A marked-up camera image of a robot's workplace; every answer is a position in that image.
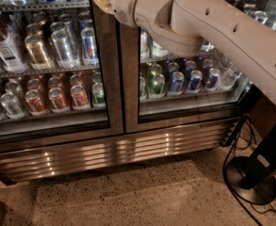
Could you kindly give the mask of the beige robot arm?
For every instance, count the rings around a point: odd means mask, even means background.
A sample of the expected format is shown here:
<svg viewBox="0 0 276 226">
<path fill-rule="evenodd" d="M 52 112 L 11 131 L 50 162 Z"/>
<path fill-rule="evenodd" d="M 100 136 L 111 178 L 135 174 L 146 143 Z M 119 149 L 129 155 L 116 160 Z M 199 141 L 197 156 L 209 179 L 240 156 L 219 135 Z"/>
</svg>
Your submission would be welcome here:
<svg viewBox="0 0 276 226">
<path fill-rule="evenodd" d="M 224 0 L 93 0 L 180 57 L 208 40 L 276 105 L 276 32 Z"/>
</svg>

